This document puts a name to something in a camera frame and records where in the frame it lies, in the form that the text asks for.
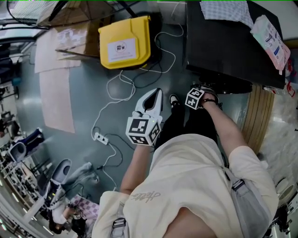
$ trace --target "checkered fabric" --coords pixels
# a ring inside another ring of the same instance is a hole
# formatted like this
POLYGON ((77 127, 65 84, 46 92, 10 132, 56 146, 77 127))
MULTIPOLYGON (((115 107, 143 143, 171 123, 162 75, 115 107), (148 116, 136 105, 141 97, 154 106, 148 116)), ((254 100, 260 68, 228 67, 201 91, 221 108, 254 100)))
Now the checkered fabric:
POLYGON ((253 26, 246 1, 201 1, 200 5, 206 20, 240 21, 253 26))
POLYGON ((99 210, 98 204, 90 202, 89 200, 82 198, 80 195, 74 196, 70 200, 70 203, 76 205, 77 208, 81 210, 84 219, 97 219, 99 210))

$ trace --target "cardboard sheet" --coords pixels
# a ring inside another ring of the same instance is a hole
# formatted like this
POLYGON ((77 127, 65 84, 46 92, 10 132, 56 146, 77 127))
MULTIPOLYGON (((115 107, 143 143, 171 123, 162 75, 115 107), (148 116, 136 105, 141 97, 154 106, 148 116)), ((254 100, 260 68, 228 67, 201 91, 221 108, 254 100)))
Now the cardboard sheet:
POLYGON ((41 72, 40 88, 42 113, 46 126, 74 133, 75 126, 70 102, 69 69, 41 72))
POLYGON ((57 60, 57 31, 52 28, 36 41, 35 73, 81 65, 80 60, 57 60))

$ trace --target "shoe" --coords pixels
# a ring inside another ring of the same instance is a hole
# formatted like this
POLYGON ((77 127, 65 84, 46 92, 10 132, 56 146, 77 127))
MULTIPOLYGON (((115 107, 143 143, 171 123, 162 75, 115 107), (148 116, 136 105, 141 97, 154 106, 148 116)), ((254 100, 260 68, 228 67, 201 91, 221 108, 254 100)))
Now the shoe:
POLYGON ((180 102, 179 102, 179 98, 177 97, 176 94, 171 94, 170 97, 169 97, 169 102, 172 106, 172 108, 176 105, 180 105, 180 102))

